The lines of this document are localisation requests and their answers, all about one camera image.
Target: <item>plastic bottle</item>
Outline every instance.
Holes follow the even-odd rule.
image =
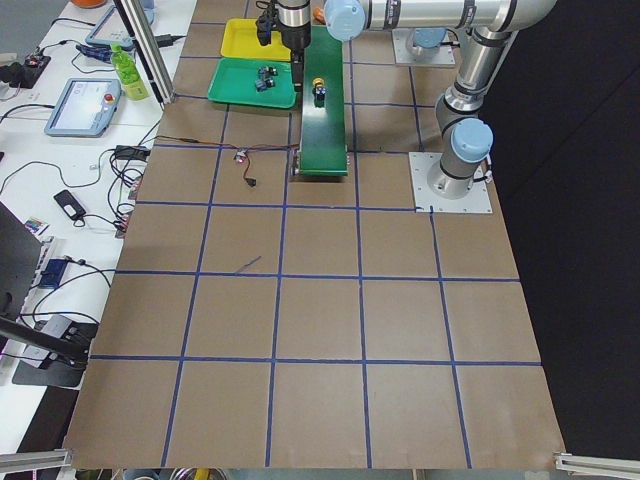
[[[131,100],[141,100],[149,96],[136,64],[120,45],[111,45],[111,64],[116,69],[122,89]]]

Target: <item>white desk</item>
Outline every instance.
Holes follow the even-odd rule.
[[[187,32],[196,0],[156,0],[155,20],[152,30],[156,35],[184,35]],[[81,9],[69,3],[61,17],[96,22],[108,6],[97,9]],[[90,27],[58,22],[54,24],[40,46],[57,43],[64,39],[74,39],[84,43]],[[10,108],[25,103],[55,104],[69,78],[116,78],[115,72],[100,72],[83,75],[72,65],[71,59],[78,53],[75,44],[50,47],[45,51],[51,56],[51,63],[38,80],[35,88],[22,90],[15,98],[0,104],[0,114]],[[171,77],[175,74],[184,40],[171,47],[161,49],[162,56]],[[77,64],[83,70],[110,66],[83,56]],[[4,91],[6,96],[12,90]],[[56,164],[63,170],[67,183],[84,184],[97,178],[95,166],[101,152],[116,145],[135,145],[160,119],[162,109],[153,94],[148,98],[133,102],[124,95],[118,110],[99,138],[54,138],[46,136],[43,129],[51,111],[44,109],[18,110],[0,124],[0,151],[5,152],[0,162],[0,183],[20,166],[34,160]],[[71,189],[88,213],[111,218],[113,215],[107,204],[107,190],[114,176],[108,165],[108,155],[103,157],[102,178],[96,185]],[[53,201],[53,195],[65,189],[58,172],[52,167],[33,165],[15,175],[0,195],[0,200],[21,220],[33,216],[50,225],[47,235],[60,239],[58,255],[69,255],[75,259],[84,258],[101,269],[115,268],[122,241],[114,237],[114,229],[99,219],[87,219],[87,226],[75,228],[68,217]],[[65,279],[85,273],[86,268],[70,265]],[[31,306],[44,292],[37,292],[30,298]],[[90,275],[73,282],[69,287],[47,299],[43,311],[73,310],[84,312],[100,319],[108,295],[108,288],[100,275]],[[83,321],[81,317],[74,320]],[[19,354],[22,345],[9,342],[8,352]],[[11,377],[17,365],[16,360],[4,358],[0,362],[0,454],[15,453],[29,426],[42,396],[44,387],[18,386],[11,384]]]

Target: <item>green tray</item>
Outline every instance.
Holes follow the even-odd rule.
[[[273,77],[276,84],[264,92],[258,92],[255,81],[259,78],[258,69],[264,66],[277,68],[278,75]],[[222,58],[211,80],[207,98],[220,103],[290,108],[296,101],[291,81],[291,65],[271,60]]]

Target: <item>charger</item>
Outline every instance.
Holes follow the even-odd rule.
[[[116,145],[113,150],[113,156],[116,160],[139,160],[144,162],[149,155],[151,155],[151,150],[139,145]]]

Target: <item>small cylindrical object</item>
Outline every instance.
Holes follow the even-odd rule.
[[[327,96],[327,89],[324,86],[324,78],[314,78],[311,83],[313,85],[313,103],[316,107],[323,107],[324,99]]]

